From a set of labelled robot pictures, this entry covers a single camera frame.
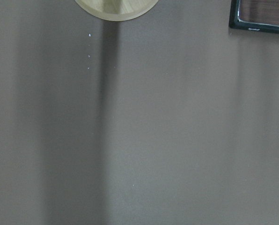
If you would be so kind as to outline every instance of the black frame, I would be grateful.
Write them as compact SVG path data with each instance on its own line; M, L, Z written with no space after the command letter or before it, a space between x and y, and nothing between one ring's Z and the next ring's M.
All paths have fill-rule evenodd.
M240 20L238 15L240 1L241 0L232 0L231 2L230 19L229 19L230 28L279 34L279 26L277 25L245 22Z

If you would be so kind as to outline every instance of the small label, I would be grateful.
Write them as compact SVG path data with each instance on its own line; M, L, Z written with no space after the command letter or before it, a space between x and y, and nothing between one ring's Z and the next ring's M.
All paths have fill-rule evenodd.
M260 31L260 29L256 29L256 28L249 28L248 30Z

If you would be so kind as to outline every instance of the wall surface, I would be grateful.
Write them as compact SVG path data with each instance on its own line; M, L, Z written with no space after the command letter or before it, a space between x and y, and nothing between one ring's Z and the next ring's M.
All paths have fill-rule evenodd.
M279 35L230 3L0 1L0 225L279 225Z

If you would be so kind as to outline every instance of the circular base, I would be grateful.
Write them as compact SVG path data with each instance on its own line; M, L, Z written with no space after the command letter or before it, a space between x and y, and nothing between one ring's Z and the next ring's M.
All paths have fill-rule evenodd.
M88 13L104 20L131 20L149 11L158 0L75 0Z

